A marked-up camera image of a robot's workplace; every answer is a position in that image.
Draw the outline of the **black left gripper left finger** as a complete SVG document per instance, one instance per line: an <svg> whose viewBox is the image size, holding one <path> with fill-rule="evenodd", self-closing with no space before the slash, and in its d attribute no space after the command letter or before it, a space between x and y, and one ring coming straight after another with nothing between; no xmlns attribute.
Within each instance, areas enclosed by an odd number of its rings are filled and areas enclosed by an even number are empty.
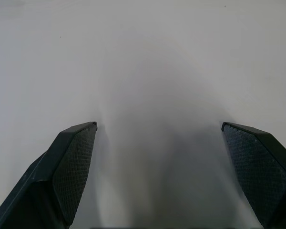
<svg viewBox="0 0 286 229"><path fill-rule="evenodd" d="M61 131L0 206L0 229L69 229L86 186L96 122Z"/></svg>

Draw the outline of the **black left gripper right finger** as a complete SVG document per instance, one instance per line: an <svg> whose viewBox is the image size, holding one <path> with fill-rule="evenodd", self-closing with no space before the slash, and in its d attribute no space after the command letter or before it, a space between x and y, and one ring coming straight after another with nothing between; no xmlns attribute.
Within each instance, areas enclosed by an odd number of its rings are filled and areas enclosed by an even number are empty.
<svg viewBox="0 0 286 229"><path fill-rule="evenodd" d="M238 183L264 228L286 229L286 148L268 132L222 124Z"/></svg>

